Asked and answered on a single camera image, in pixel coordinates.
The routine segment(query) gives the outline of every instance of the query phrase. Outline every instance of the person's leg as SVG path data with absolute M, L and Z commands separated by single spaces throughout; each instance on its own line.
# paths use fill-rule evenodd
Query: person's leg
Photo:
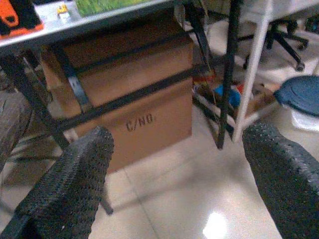
M 0 91 L 0 172 L 25 132 L 32 108 L 21 93 Z

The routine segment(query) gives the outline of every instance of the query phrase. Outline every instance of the glossy floor tile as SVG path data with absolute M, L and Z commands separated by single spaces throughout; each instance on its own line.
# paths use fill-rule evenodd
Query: glossy floor tile
M 266 119 L 287 138 L 319 158 L 319 134 L 292 127 L 290 113 L 278 108 Z M 99 207 L 90 239 L 280 239 L 245 159 L 242 143 L 227 135 L 217 150 L 207 119 L 193 107 L 191 137 L 107 175 L 114 213 Z M 27 148 L 33 155 L 58 155 L 52 141 Z M 23 150 L 17 150 L 19 156 Z M 1 201 L 12 211 L 52 161 L 7 163 Z M 11 218 L 0 206 L 0 230 Z

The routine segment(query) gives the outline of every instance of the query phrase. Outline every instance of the red object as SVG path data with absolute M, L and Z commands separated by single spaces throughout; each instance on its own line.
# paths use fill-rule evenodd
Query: red object
M 244 84 L 240 84 L 238 86 L 236 86 L 238 92 L 242 95 L 244 92 Z

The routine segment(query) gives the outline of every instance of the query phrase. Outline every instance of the orange object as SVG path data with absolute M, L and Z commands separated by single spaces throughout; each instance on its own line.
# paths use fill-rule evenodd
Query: orange object
M 0 40 L 43 29 L 28 0 L 0 0 Z
M 1 0 L 1 20 L 9 27 L 18 26 L 19 18 L 9 0 Z

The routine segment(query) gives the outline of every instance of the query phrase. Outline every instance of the cardboard box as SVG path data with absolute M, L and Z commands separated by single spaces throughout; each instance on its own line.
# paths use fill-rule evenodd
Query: cardboard box
M 84 135 L 96 125 L 115 141 L 108 172 L 118 170 L 191 135 L 191 79 L 75 128 Z
M 65 48 L 75 67 L 115 55 L 110 49 L 133 49 L 180 32 L 172 19 L 149 22 L 136 29 L 101 36 Z M 129 92 L 192 67 L 193 43 L 189 37 L 172 40 L 141 53 L 95 67 L 78 75 L 93 106 L 100 106 Z M 48 88 L 67 118 L 81 113 L 71 87 L 52 52 L 42 55 Z M 96 125 L 108 128 L 115 140 L 109 172 L 141 159 L 191 135 L 191 79 L 131 103 L 75 128 L 78 136 Z

